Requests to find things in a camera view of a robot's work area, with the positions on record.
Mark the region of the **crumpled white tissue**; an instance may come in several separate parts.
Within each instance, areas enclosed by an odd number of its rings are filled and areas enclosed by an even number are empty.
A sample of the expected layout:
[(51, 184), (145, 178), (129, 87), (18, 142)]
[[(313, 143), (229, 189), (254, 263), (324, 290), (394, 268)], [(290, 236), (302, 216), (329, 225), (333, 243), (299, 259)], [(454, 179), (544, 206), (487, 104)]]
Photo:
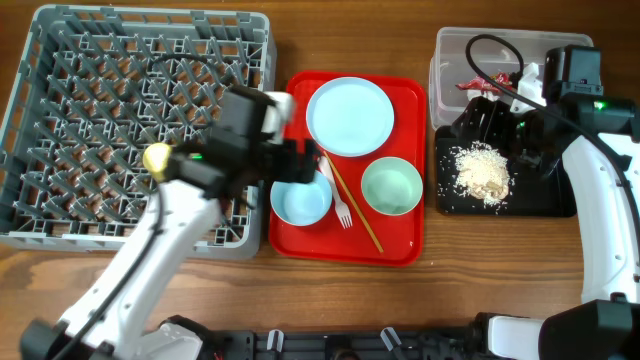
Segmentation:
[(486, 98), (489, 101), (497, 101), (500, 99), (499, 95), (496, 95), (491, 91), (482, 91), (482, 90), (468, 90), (467, 97), (469, 101), (478, 97)]

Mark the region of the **black food waste tray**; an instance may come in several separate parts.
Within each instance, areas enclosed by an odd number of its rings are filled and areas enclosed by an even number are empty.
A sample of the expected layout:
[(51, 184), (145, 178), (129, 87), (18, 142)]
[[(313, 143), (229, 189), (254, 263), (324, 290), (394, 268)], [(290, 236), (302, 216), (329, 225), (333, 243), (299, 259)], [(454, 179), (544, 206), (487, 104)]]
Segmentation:
[(510, 160), (509, 192), (497, 205), (466, 195), (456, 184), (456, 154), (469, 146), (451, 134), (447, 126), (435, 133), (436, 205), (442, 213), (462, 215), (572, 217), (577, 213), (570, 181), (557, 162), (544, 173)]

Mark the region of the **light blue round plate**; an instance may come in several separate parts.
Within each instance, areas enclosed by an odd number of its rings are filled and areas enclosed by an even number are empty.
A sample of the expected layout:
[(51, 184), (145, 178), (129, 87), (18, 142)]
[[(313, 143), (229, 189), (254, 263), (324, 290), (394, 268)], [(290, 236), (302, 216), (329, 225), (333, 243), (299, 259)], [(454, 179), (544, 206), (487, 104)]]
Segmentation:
[(374, 152), (389, 138), (394, 123), (388, 95), (359, 77), (339, 77), (323, 84), (306, 109), (311, 137), (324, 150), (343, 157)]

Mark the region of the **green bowl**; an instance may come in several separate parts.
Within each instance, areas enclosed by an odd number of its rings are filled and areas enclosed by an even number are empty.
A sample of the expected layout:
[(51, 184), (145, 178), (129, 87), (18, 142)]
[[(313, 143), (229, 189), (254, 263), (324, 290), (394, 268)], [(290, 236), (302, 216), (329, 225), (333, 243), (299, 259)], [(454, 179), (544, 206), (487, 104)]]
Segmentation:
[(423, 180), (407, 160), (383, 157), (365, 169), (361, 192), (366, 203), (376, 212), (400, 216), (411, 212), (422, 200)]

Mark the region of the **yellow plastic cup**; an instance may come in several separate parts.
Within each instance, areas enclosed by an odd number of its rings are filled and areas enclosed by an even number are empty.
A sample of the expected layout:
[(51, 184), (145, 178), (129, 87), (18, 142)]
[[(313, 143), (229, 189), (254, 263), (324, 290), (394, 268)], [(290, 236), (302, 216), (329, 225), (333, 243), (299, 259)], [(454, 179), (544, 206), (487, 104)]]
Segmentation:
[(142, 157), (143, 166), (159, 183), (166, 182), (168, 179), (165, 172), (169, 164), (171, 152), (172, 147), (165, 143), (154, 143), (144, 151)]

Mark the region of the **wooden chopstick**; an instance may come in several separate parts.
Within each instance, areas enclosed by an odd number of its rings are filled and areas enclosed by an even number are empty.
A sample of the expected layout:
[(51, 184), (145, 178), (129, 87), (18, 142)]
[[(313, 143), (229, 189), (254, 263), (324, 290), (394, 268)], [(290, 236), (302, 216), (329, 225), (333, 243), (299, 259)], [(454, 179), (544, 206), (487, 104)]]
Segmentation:
[(361, 222), (363, 223), (365, 229), (367, 230), (368, 234), (370, 235), (370, 237), (371, 237), (373, 243), (375, 244), (376, 248), (378, 249), (379, 253), (384, 253), (384, 248), (380, 244), (380, 242), (379, 242), (377, 236), (375, 235), (373, 229), (369, 225), (369, 222), (367, 221), (366, 217), (364, 216), (364, 214), (362, 213), (360, 207), (358, 206), (356, 200), (354, 199), (353, 195), (351, 194), (348, 186), (346, 185), (346, 183), (342, 179), (341, 174), (340, 174), (338, 168), (334, 165), (333, 161), (331, 160), (331, 157), (329, 156), (329, 153), (326, 150), (323, 150), (323, 155), (327, 159), (331, 169), (334, 172), (334, 175), (337, 176), (337, 180), (339, 181), (340, 185), (342, 186), (345, 194), (347, 195), (348, 199), (350, 200), (354, 210), (358, 214)]

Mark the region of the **clear plastic waste bin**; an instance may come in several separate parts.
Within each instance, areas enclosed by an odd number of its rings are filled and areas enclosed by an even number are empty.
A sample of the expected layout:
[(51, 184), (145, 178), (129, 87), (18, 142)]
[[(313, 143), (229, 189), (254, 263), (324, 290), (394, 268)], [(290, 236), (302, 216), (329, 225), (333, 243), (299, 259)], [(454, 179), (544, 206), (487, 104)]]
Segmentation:
[(451, 125), (469, 103), (467, 92), (457, 86), (476, 77), (466, 60), (465, 48), (468, 41), (479, 34), (503, 38), (520, 52), (525, 65), (525, 79), (534, 84), (528, 93), (536, 100), (541, 99), (546, 53), (549, 50), (567, 45), (594, 45), (589, 36), (577, 33), (469, 27), (440, 29), (429, 73), (429, 112), (434, 129)]

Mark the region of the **light blue bowl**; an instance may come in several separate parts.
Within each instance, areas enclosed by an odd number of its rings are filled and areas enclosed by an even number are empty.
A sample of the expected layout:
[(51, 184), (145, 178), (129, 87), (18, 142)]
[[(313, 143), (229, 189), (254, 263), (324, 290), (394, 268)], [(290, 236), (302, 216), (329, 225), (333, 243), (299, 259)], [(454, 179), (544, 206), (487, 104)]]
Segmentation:
[(276, 216), (293, 226), (309, 226), (320, 221), (330, 209), (333, 196), (327, 178), (315, 171), (310, 183), (275, 182), (270, 192)]

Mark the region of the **red plastic tray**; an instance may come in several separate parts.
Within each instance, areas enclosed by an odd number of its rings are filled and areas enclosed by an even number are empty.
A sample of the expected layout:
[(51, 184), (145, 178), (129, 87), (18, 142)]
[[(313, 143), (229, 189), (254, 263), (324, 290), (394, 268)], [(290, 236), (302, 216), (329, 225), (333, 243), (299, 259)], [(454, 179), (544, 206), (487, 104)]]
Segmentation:
[(371, 208), (361, 192), (365, 169), (382, 157), (402, 158), (425, 175), (427, 96), (421, 85), (411, 79), (362, 75), (379, 86), (394, 108), (394, 127), (389, 139), (371, 154), (343, 157), (331, 152), (337, 167), (367, 222), (352, 211), (353, 225), (343, 228), (330, 209), (309, 226), (294, 226), (270, 213), (269, 241), (282, 255), (315, 260), (362, 263), (376, 266), (407, 266), (421, 254), (424, 233), (424, 203), (409, 213), (383, 215)]

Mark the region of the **white plastic fork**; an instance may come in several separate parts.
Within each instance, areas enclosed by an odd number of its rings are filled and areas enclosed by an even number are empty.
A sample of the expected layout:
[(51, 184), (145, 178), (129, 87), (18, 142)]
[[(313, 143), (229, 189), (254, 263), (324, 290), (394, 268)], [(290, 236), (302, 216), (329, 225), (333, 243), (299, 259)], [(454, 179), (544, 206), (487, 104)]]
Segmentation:
[(342, 200), (339, 194), (328, 158), (326, 156), (322, 156), (319, 160), (318, 166), (320, 172), (326, 177), (329, 182), (333, 200), (335, 202), (335, 212), (340, 221), (340, 224), (344, 229), (350, 228), (352, 226), (351, 213), (349, 207)]

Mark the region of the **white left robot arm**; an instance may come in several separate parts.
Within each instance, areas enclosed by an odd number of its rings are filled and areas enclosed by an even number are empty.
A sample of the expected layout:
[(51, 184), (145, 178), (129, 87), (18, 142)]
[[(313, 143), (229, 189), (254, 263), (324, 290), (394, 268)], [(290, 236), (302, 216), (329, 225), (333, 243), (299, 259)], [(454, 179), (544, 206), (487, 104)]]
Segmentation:
[(260, 181), (309, 183), (317, 150), (283, 132), (295, 112), (286, 92), (232, 86), (203, 141), (150, 145), (143, 165), (157, 182), (142, 218), (92, 287), (54, 325), (33, 320), (24, 359), (199, 359), (207, 332), (146, 322), (196, 241), (218, 226), (227, 201)]

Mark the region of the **pile of rice waste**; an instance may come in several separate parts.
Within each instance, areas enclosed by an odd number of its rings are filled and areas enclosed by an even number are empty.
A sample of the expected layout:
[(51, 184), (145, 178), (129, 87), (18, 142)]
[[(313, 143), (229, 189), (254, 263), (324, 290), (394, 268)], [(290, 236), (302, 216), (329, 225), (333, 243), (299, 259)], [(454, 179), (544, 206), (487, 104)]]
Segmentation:
[(511, 194), (508, 160), (489, 144), (473, 141), (451, 146), (439, 164), (442, 170), (452, 171), (438, 181), (439, 197), (451, 191), (460, 198), (479, 200), (485, 208), (499, 208)]

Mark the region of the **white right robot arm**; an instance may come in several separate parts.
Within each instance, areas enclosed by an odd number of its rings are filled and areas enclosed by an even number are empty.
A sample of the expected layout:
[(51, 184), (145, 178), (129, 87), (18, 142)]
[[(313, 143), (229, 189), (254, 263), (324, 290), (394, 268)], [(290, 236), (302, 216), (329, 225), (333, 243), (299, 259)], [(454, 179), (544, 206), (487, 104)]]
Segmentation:
[(639, 112), (606, 97), (601, 53), (568, 45), (547, 53), (540, 106), (513, 115), (479, 98), (451, 125), (458, 139), (495, 146), (539, 176), (567, 174), (584, 260), (581, 305), (545, 320), (482, 315), (472, 352), (507, 359), (636, 359), (639, 356)]

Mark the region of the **grey plastic dishwasher rack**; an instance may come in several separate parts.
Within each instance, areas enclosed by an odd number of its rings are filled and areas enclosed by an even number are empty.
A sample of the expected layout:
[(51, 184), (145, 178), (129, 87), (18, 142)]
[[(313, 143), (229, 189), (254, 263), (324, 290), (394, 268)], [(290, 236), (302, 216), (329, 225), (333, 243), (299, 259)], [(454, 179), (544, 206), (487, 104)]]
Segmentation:
[(233, 85), (273, 86), (258, 12), (45, 5), (34, 14), (1, 123), (1, 240), (115, 251), (155, 184), (156, 142), (202, 141)]

